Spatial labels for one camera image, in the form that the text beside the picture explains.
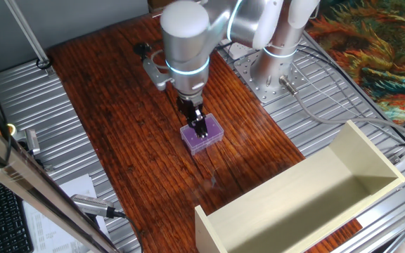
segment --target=metal grating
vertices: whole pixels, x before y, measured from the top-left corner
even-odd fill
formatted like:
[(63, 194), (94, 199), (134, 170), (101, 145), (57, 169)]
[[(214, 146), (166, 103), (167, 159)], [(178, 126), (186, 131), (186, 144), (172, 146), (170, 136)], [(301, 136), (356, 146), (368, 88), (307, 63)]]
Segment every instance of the metal grating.
[[(307, 34), (304, 35), (301, 45), (311, 46), (322, 51)], [(317, 52), (308, 48), (305, 51), (318, 56)], [(239, 68), (241, 66), (239, 63), (251, 63), (255, 59), (255, 54), (234, 61), (224, 50), (220, 50), (219, 53), (242, 82), (247, 84), (243, 76), (247, 76), (245, 73), (249, 71), (245, 72), (244, 69)], [(358, 117), (357, 115), (382, 118), (383, 113), (380, 113), (368, 96), (356, 84), (345, 80), (329, 65), (306, 53), (298, 52), (295, 54), (294, 67), (302, 74), (302, 81), (304, 81), (299, 80), (295, 87), (306, 106), (317, 116), (325, 119), (348, 119)], [(329, 145), (341, 129), (338, 124), (322, 124), (312, 120), (288, 92), (277, 92), (273, 100), (262, 103), (262, 105), (306, 157)], [(399, 151), (400, 144), (404, 143), (401, 137), (389, 127), (375, 126), (365, 122), (356, 125), (387, 157)], [(405, 176), (405, 161), (398, 164), (397, 168)], [(354, 251), (359, 246), (365, 245), (383, 229), (396, 224), (404, 215), (405, 184), (360, 214), (357, 220), (364, 228), (334, 252)], [(379, 247), (404, 229), (405, 226), (399, 226), (384, 236), (379, 235), (378, 240), (367, 247), (366, 251)]]
[[(8, 121), (18, 130), (35, 129), (41, 153), (53, 166), (49, 176), (62, 184), (89, 174), (98, 197), (121, 204), (57, 75), (48, 76), (35, 61), (0, 73), (0, 100)], [(121, 252), (140, 252), (126, 219), (105, 219), (111, 240)]]

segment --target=metal rail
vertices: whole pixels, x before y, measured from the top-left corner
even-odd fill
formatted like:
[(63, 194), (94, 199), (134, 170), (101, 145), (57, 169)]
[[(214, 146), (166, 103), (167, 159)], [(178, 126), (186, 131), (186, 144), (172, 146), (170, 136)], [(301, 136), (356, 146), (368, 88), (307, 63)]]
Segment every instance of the metal rail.
[[(7, 142), (0, 136), (0, 162)], [(11, 148), (8, 165), (0, 167), (0, 182), (93, 252), (118, 252), (96, 224), (55, 184), (24, 150)]]

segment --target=white wall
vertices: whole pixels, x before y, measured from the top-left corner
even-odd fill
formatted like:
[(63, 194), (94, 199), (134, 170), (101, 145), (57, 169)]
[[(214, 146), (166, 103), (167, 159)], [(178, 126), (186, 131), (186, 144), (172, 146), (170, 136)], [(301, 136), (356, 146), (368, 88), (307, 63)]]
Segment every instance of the white wall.
[[(43, 48), (148, 12), (146, 0), (16, 0)], [(35, 59), (4, 0), (0, 0), (0, 71)]]

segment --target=gray cable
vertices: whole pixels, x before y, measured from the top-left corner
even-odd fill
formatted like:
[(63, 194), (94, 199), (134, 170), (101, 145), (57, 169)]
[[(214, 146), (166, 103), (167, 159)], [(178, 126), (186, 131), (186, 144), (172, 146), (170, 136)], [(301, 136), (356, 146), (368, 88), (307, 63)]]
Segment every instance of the gray cable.
[(159, 53), (162, 53), (162, 52), (163, 52), (163, 49), (160, 49), (160, 50), (157, 50), (156, 52), (154, 52), (154, 53), (151, 55), (151, 61), (154, 63), (154, 65), (155, 65), (157, 68), (160, 68), (160, 69), (162, 69), (162, 70), (168, 70), (168, 66), (158, 65), (157, 63), (154, 62), (154, 58), (155, 58)]
[(307, 108), (307, 106), (304, 104), (304, 102), (302, 102), (300, 95), (298, 93), (295, 94), (295, 98), (298, 101), (298, 103), (301, 105), (301, 108), (314, 120), (316, 120), (317, 122), (320, 123), (324, 123), (324, 124), (344, 124), (346, 123), (346, 121), (348, 120), (352, 120), (353, 122), (374, 122), (374, 123), (379, 123), (379, 124), (384, 124), (387, 126), (391, 126), (394, 127), (395, 129), (400, 130), (402, 133), (405, 133), (405, 128), (402, 126), (399, 126), (398, 124), (395, 124), (393, 122), (384, 120), (384, 119), (377, 119), (377, 118), (354, 118), (354, 119), (340, 119), (340, 120), (330, 120), (330, 119), (322, 119), (318, 116), (316, 116), (315, 114), (313, 114), (311, 111), (309, 111), (309, 109)]

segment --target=paper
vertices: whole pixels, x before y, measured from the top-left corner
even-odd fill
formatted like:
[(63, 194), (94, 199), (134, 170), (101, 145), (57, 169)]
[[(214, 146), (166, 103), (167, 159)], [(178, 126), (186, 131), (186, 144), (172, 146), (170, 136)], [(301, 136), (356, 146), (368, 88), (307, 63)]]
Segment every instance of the paper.
[[(96, 197), (93, 182), (88, 174), (64, 183), (60, 187), (70, 197), (74, 194)], [(34, 253), (87, 253), (89, 251), (80, 241), (27, 204), (26, 201), (23, 201), (23, 207), (34, 245)], [(104, 218), (97, 216), (96, 220), (101, 231), (109, 237)]]

